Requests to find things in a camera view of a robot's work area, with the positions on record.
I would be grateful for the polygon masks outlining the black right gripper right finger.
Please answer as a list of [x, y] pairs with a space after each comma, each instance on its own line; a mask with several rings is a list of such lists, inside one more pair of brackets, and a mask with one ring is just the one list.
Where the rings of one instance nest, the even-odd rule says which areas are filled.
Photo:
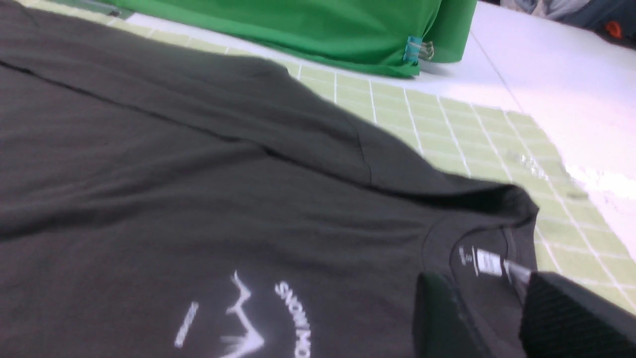
[[634, 314], [554, 272], [528, 279], [520, 340], [530, 358], [633, 358]]

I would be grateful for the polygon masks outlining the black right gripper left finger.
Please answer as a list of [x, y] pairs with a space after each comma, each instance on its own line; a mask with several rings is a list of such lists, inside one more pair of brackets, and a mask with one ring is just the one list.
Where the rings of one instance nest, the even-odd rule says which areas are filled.
[[417, 358], [483, 358], [485, 346], [470, 311], [445, 275], [423, 272], [416, 281], [413, 344]]

